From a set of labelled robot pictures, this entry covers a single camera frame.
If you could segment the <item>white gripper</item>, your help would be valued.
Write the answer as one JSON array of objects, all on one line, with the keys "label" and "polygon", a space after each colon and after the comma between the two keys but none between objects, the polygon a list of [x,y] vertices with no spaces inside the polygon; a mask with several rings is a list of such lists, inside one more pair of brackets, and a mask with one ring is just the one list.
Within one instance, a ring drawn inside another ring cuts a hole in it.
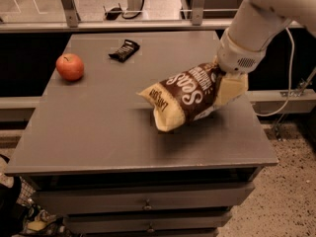
[{"label": "white gripper", "polygon": [[220,81],[213,103],[216,109],[236,100],[248,90],[247,74],[257,68],[265,55],[265,50],[253,51],[241,47],[229,36],[228,29],[224,31],[216,57],[218,66],[227,74]]}]

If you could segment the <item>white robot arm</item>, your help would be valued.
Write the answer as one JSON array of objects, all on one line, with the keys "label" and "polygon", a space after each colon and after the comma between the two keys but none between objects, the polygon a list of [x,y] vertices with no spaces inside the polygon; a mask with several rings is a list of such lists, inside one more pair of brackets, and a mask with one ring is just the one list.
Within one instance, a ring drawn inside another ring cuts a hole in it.
[{"label": "white robot arm", "polygon": [[248,74],[266,55],[272,39],[298,23],[316,35],[316,0],[243,0],[230,26],[224,31],[216,61],[225,72],[214,106],[220,108],[248,89]]}]

